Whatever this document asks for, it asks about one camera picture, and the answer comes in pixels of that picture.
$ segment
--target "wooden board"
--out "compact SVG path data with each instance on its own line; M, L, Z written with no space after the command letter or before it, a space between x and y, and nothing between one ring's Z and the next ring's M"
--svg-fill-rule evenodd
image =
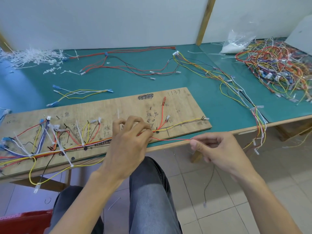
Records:
M163 117L166 118L170 115L168 122L163 128L175 125L177 123L192 120L195 118L205 117L204 113L192 97L187 88L179 88L173 90L159 91L154 93L148 93L144 95L135 95L123 98L113 98L108 100L75 104L69 106L62 106L56 108L47 108L42 110L36 110L25 113L9 114L5 117L0 127L0 138L2 137L14 137L15 134L19 134L22 131L37 125L42 118L51 116L50 123L53 125L60 125L60 129L65 129L65 125L70 128L72 136L81 142L76 121L80 132L86 125L87 120L92 121L101 117L101 126L94 141L109 138L112 136L112 122L119 117L127 119L130 115L136 115L142 117L146 122L150 123L153 130L159 126L161 122L162 114L162 102L166 97L164 105ZM97 123L91 124L89 129L89 137L92 137L97 130ZM201 120L196 122L190 122L181 126L173 127L169 130L154 133L154 137L158 139L168 139L185 134L194 133L201 130L207 130L211 128L211 124L207 120ZM25 144L25 149L30 153L37 130L39 126L28 130L21 136L19 140ZM83 139L87 141L87 127L85 129ZM69 148L76 145L69 137L68 133L63 133L60 136L61 145L64 148ZM9 147L12 151L24 154L13 142L9 142ZM52 143L47 138L43 145L41 152L48 152L48 146ZM76 151L67 152L68 157L72 161L79 161L88 157L94 157L107 152L109 144L99 144L97 146L90 146L87 150L77 149ZM8 156L7 152L0 151L0 156ZM39 158L36 162L35 170L44 169L51 156ZM58 166L61 164L68 164L66 158L62 153L57 153L49 163L49 167ZM28 173L33 166L33 161L22 161L20 164L12 165L2 170L0 179L17 174Z

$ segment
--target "jeans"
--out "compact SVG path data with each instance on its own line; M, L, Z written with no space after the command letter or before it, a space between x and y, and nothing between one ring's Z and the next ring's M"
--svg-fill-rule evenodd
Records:
M82 187L69 186L57 197L50 230L79 195ZM129 233L181 234L168 179L154 159L145 157L130 175ZM104 224L99 217L91 234L103 234Z

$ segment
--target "workbench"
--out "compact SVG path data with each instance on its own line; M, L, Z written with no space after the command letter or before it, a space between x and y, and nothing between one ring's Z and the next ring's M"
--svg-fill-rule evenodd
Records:
M235 63L235 58L222 59L222 55L212 55L220 52L222 46L213 44L180 45L176 49L180 51L191 62L199 60L211 67L219 67L227 74L235 76L240 84L256 105L263 105L259 111L267 120L267 126L276 126L293 121L312 118L312 105L305 101L298 106L284 98L278 98L265 88L251 71L243 63ZM77 50L78 55L94 54L109 50ZM172 58L174 50L157 49L139 53L119 53L118 57L125 62L133 64L140 69L161 69L167 61ZM75 56L74 50L65 51L68 55ZM136 94L170 90L174 88L187 87L197 104L200 106L212 128L209 132L231 131L234 134L247 133L257 129L255 118L250 110L242 107L239 103L220 93L220 83L216 80L202 78L190 70L179 67L181 74L169 76L155 76L156 80L142 78L118 69L93 69L84 75L65 72L64 70L79 73L86 65L93 64L102 59L103 56L93 56L78 59L69 59L60 66L60 70L43 74L44 71L55 67L49 64L40 64L36 67L14 70L10 63L0 63L0 106L9 108L13 113L32 111L46 108L46 105L59 99L59 94L53 92L52 85L58 85L68 90L112 89L114 93L96 94L85 99L64 99L58 106L92 102L110 98L119 98ZM120 65L118 59L110 59L110 65ZM173 71L177 64L170 60L166 72ZM181 136L180 138L191 138L196 134ZM188 141L160 141L148 145L147 152L162 150L175 146L187 144ZM67 165L47 168L45 173L52 173L64 169ZM39 176L42 171L33 172L33 176ZM1 179L0 182L14 182L22 185L27 184L27 175L18 175L14 178ZM52 181L42 185L41 188L60 191L66 185Z

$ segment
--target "teal table surface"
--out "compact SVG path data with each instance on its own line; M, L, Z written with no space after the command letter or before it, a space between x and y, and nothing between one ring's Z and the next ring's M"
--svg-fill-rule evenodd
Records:
M206 43L201 44L200 48L215 65L227 74L235 76L235 80L244 88L255 105L264 106L261 113L269 122L278 122L312 114L311 103L302 100L297 105L297 103L285 98L278 98L259 82L244 63L237 62L234 57L223 59L226 56L216 55L221 51L222 46ZM296 99L300 100L302 96L303 92L297 90Z
M243 64L222 64L223 61L217 61L217 57L213 57L211 60L211 57L208 57L204 53L190 53L202 52L196 45L183 45L177 46L176 48L186 58L193 59L190 60L192 62L200 60L205 64L211 65L212 67L218 66L225 72L237 76L237 80L248 90L248 94L252 100L254 100L257 105L265 106L265 111L261 110L261 112L265 113L267 120L270 122L311 114L310 104L306 106L303 102L296 107L287 100L278 99L276 96L269 94L269 92L264 87L262 88L261 84L257 82L257 79L250 75L249 70ZM209 46L202 48L206 52L210 51ZM77 50L77 53L82 56L105 51L109 50ZM123 59L123 61L143 70L161 69L166 65L167 61L171 59L167 68L163 71L171 72L177 66L177 63L172 59L172 53L174 51L175 50L158 49L138 53L119 53L112 55L118 56ZM73 50L65 52L68 55L76 55ZM172 74L169 76L154 75L153 77L155 77L156 80L142 78L118 69L108 68L93 69L84 75L68 72L61 74L64 70L71 70L72 72L79 73L83 67L94 64L101 59L103 59L103 55L79 58L79 60L69 59L63 64L60 64L61 69L54 71L56 74L52 72L43 74L47 69L59 67L55 64L40 64L31 68L14 70L10 67L9 62L2 61L0 63L0 107L9 108L13 113L44 109L46 108L46 104L55 102L60 98L60 95L53 91L53 84L67 90L112 89L114 91L114 93L92 95L85 99L65 98L59 102L58 106L187 87L204 114L210 118L210 123L213 127L209 131L232 131L256 125L255 119L249 109L220 93L219 81L202 78L184 67L178 68L181 74ZM110 62L108 66L124 65L124 63L117 58L108 58L107 62ZM208 66L205 66L205 68L209 70L212 69ZM196 134L197 133L185 135L180 138L190 138ZM149 146L171 142L172 141L161 141Z

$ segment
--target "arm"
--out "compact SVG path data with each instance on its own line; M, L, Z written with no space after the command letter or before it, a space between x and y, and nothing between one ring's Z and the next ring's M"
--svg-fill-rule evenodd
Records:
M261 234L302 234L294 220L274 196L265 181L230 132L195 136L190 145L228 172L243 189Z
M113 138L103 164L91 174L50 234L90 234L108 199L143 161L152 136L150 125L140 117L114 121Z

